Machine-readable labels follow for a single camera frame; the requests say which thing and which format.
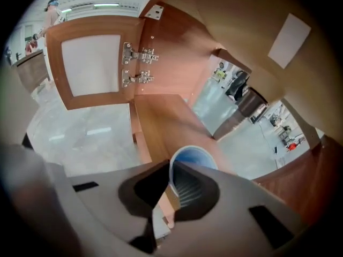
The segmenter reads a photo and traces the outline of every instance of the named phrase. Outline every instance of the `floor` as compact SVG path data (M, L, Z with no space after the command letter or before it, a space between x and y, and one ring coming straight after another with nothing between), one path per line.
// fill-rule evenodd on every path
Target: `floor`
M209 79L194 104L193 111L213 134L236 108L218 83ZM309 149L308 143L304 142L294 151L287 152L277 131L266 118L255 125L246 119L229 136L223 138L219 146L233 170L246 179L255 179L270 173ZM275 146L278 148L277 154L274 153Z
M28 137L35 151L63 165L67 176L140 165L127 104L67 111L56 87L43 88L33 97L40 108Z

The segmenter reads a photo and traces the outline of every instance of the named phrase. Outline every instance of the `metal hinge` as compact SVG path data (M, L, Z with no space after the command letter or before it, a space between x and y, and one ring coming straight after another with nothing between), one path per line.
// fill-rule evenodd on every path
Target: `metal hinge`
M140 71L140 74L131 77L129 70L122 70L122 88L126 88L131 83L146 84L154 80L154 76L150 76L150 71Z
M122 64L128 65L133 59L138 59L141 60L143 63L151 64L152 61L158 61L159 56L154 54L154 49L143 48L143 52L135 52L132 50L131 43L126 42L124 43L123 47Z
M145 14L145 17L149 17L155 20L160 20L163 12L163 7L153 5L152 8Z

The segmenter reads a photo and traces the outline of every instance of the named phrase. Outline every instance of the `wall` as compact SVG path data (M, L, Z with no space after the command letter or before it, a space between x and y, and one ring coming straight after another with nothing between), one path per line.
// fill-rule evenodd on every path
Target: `wall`
M210 34L252 69L252 87L269 102L285 96L307 123L343 145L340 66L316 21L297 0L187 1L194 4L183 9L185 3L179 3L179 8L199 15ZM289 13L308 24L311 32L282 69L267 55Z
M66 14L68 20L77 18L98 16L98 15L119 15L138 17L138 11L132 9L115 8L115 9L88 9L88 10L73 10Z
M326 211L340 181L342 147L327 136L313 150L254 181L274 193L309 224Z
M16 52L21 53L19 58L23 58L25 56L25 26L33 26L33 34L38 32L42 26L43 21L32 21L32 22L20 22L13 30L8 45L12 51L12 62L15 63L16 60ZM38 40L38 48L44 48L44 38L40 38Z

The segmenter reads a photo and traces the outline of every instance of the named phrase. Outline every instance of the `white label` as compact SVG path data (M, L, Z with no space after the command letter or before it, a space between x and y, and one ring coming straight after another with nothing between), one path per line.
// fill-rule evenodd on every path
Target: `white label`
M289 14L268 56L283 69L293 59L311 28L298 17Z

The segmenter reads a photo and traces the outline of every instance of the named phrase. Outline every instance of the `hole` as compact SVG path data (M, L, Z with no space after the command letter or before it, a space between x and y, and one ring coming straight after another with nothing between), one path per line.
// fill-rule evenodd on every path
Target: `hole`
M75 185L73 186L73 188L75 192L79 192L79 191L89 190L90 188L94 188L96 186L99 186L96 182L88 182L88 183L84 183L80 185Z
M249 212L273 248L276 249L293 238L293 234L265 206L249 208Z

